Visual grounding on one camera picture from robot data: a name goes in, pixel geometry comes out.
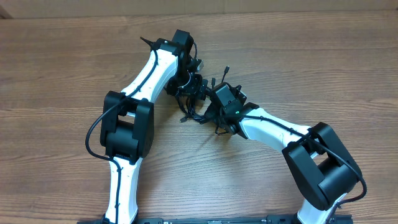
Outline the black usb cable white plug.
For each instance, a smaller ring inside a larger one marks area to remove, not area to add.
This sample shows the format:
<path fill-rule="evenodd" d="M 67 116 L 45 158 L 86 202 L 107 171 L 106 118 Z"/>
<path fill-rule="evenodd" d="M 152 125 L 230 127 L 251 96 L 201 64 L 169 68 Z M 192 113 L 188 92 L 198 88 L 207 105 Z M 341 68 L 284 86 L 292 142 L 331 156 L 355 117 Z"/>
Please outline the black usb cable white plug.
<path fill-rule="evenodd" d="M 218 85 L 215 81 L 216 79 L 213 78 L 211 86 L 208 86 L 208 80 L 197 73 L 197 67 L 194 64 L 180 67 L 177 74 L 168 81 L 166 92 L 175 97 L 179 108 L 184 113 L 182 122 L 192 119 L 200 124 L 209 121 L 216 124 L 222 123 L 228 105 L 235 100 L 236 91 L 224 79 Z M 205 114 L 200 115 L 196 112 L 196 102 L 207 98 L 211 103 Z"/>

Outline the black usb cable silver plug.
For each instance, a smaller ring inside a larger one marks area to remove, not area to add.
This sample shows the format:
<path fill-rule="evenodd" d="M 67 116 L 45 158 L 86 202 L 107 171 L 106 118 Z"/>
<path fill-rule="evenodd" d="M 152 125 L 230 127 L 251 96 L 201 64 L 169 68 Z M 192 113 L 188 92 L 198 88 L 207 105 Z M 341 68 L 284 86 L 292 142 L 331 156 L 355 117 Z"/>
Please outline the black usb cable silver plug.
<path fill-rule="evenodd" d="M 178 106 L 183 113 L 183 118 L 180 119 L 181 123 L 188 121 L 189 119 L 196 121 L 199 124 L 205 124 L 209 122 L 209 119 L 205 115 L 200 114 L 200 110 L 205 105 L 205 100 L 208 98 L 208 94 L 211 88 L 206 89 L 206 98 L 204 100 L 196 100 L 194 98 L 186 96 L 176 96 Z"/>

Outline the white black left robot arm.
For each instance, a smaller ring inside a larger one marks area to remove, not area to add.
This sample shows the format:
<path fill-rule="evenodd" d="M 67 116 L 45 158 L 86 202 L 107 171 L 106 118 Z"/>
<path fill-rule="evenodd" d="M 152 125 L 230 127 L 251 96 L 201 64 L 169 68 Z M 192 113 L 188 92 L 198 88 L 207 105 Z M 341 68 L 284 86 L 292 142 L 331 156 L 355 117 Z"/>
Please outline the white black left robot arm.
<path fill-rule="evenodd" d="M 120 92 L 109 91 L 104 98 L 103 113 L 89 128 L 90 136 L 101 126 L 99 141 L 109 162 L 111 183 L 109 205 L 98 223 L 135 223 L 137 221 L 137 182 L 139 169 L 154 140 L 154 103 L 165 90 L 176 99 L 204 100 L 207 81 L 199 74 L 202 60 L 191 55 L 197 50 L 189 32 L 177 30 L 171 40 L 146 40 L 150 57 L 137 77 Z"/>

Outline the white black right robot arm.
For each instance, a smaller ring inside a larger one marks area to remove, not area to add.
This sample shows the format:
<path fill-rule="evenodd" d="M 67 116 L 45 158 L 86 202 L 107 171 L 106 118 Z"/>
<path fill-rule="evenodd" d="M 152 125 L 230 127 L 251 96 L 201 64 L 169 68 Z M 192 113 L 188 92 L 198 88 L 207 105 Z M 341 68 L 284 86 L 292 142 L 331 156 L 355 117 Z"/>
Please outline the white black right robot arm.
<path fill-rule="evenodd" d="M 361 169 L 329 125 L 310 127 L 277 118 L 248 103 L 240 86 L 221 83 L 205 94 L 211 101 L 205 117 L 217 128 L 262 142 L 283 155 L 305 199 L 296 222 L 330 223 L 338 207 L 366 195 Z"/>

